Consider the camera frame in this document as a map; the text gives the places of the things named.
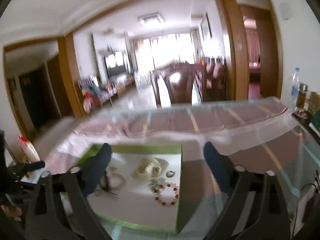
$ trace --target bed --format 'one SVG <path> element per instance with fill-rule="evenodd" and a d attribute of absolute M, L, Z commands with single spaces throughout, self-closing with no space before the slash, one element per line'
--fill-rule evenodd
<path fill-rule="evenodd" d="M 260 75 L 260 73 L 261 73 L 260 63 L 250 62 L 249 63 L 249 72 L 250 72 L 250 75 Z"/>
<path fill-rule="evenodd" d="M 203 239 L 227 200 L 204 161 L 202 149 L 207 141 L 248 171 L 275 171 L 289 213 L 296 210 L 301 187 L 313 182 L 320 165 L 320 147 L 311 135 L 277 98 L 264 98 L 156 110 L 105 110 L 56 147 L 45 160 L 46 168 L 52 173 L 67 171 L 92 144 L 182 144 L 180 233 L 102 224 L 113 239 Z"/>

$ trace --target ceiling light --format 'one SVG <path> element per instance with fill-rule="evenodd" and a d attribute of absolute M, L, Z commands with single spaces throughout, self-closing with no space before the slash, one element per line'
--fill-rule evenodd
<path fill-rule="evenodd" d="M 255 19 L 245 19 L 243 21 L 244 23 L 244 27 L 247 29 L 257 29 L 257 24 L 256 24 L 256 20 Z"/>
<path fill-rule="evenodd" d="M 164 24 L 164 18 L 160 13 L 153 13 L 138 17 L 138 22 L 142 23 L 143 25 L 157 26 Z"/>

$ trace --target window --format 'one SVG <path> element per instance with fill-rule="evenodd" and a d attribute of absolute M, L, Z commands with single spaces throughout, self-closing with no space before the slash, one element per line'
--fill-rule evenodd
<path fill-rule="evenodd" d="M 109 63 L 108 57 L 105 57 L 105 61 L 106 61 L 107 67 L 110 67 L 110 63 Z"/>
<path fill-rule="evenodd" d="M 123 56 L 122 56 L 122 52 L 120 52 L 120 51 L 116 52 L 116 63 L 118 66 L 123 65 Z"/>
<path fill-rule="evenodd" d="M 168 34 L 144 39 L 136 51 L 139 72 L 146 73 L 171 61 L 195 63 L 195 47 L 190 33 Z"/>
<path fill-rule="evenodd" d="M 108 57 L 108 62 L 109 62 L 109 66 L 110 68 L 113 68 L 116 66 L 116 58 L 115 58 L 115 55 L 109 55 Z"/>

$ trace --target living room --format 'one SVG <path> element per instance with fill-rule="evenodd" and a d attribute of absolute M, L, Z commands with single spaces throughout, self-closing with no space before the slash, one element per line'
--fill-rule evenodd
<path fill-rule="evenodd" d="M 215 0 L 141 0 L 77 31 L 74 44 L 82 83 L 92 76 L 105 87 L 124 74 L 134 76 L 137 90 L 119 104 L 129 100 L 140 107 L 156 107 L 150 77 L 155 70 L 225 55 Z M 163 87 L 161 97 L 167 94 Z M 146 94 L 148 102 L 142 100 Z"/>
<path fill-rule="evenodd" d="M 319 212 L 313 220 L 305 207 L 320 189 L 319 138 L 310 117 L 297 121 L 288 107 L 299 101 L 304 113 L 308 88 L 294 84 L 300 97 L 290 98 L 296 65 L 319 99 L 320 25 L 306 0 L 7 5 L 0 18 L 3 67 L 11 51 L 56 41 L 60 87 L 77 119 L 50 129 L 45 147 L 34 144 L 38 155 L 29 143 L 23 151 L 24 128 L 7 78 L 0 79 L 1 153 L 13 158 L 0 162 L 0 177 L 9 182 L 1 192 L 0 235 L 201 240 L 247 239 L 254 231 L 282 240 L 309 239 L 318 230 Z M 248 33 L 259 36 L 259 49 L 250 57 L 245 21 L 252 19 L 255 31 Z M 263 41 L 274 46 L 266 49 Z M 248 100 L 250 66 L 261 67 L 256 96 L 264 91 L 266 98 Z M 207 101 L 214 86 L 224 99 Z M 314 117 L 315 101 L 307 105 Z M 30 164 L 32 156 L 41 161 Z M 18 217 L 19 230 L 6 216 Z"/>

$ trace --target dining chair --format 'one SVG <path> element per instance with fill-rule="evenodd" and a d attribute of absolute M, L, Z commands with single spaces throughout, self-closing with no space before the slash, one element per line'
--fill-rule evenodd
<path fill-rule="evenodd" d="M 167 87 L 171 104 L 192 103 L 192 89 L 196 74 L 201 72 L 205 75 L 205 68 L 198 64 L 176 63 L 169 64 L 161 69 L 157 69 L 151 75 L 151 83 L 155 93 L 157 107 L 161 107 L 159 78 L 163 78 Z M 197 85 L 200 100 L 203 101 L 205 94 L 204 82 Z"/>

